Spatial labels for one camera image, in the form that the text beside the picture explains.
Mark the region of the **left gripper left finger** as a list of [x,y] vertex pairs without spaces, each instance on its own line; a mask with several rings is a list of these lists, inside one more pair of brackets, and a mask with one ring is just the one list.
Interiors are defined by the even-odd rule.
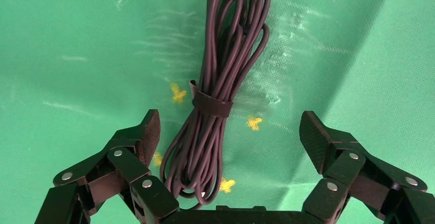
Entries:
[[163,223],[179,203],[149,169],[160,133],[159,112],[151,109],[138,125],[116,131],[101,151],[58,173],[36,223],[90,223],[114,196],[140,223]]

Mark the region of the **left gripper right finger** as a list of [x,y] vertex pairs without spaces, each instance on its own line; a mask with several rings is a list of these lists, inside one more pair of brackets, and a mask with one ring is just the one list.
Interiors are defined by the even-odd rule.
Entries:
[[383,223],[434,223],[434,196],[420,178],[371,155],[350,133],[301,116],[300,141],[322,176],[303,203],[320,223],[336,223],[350,199]]

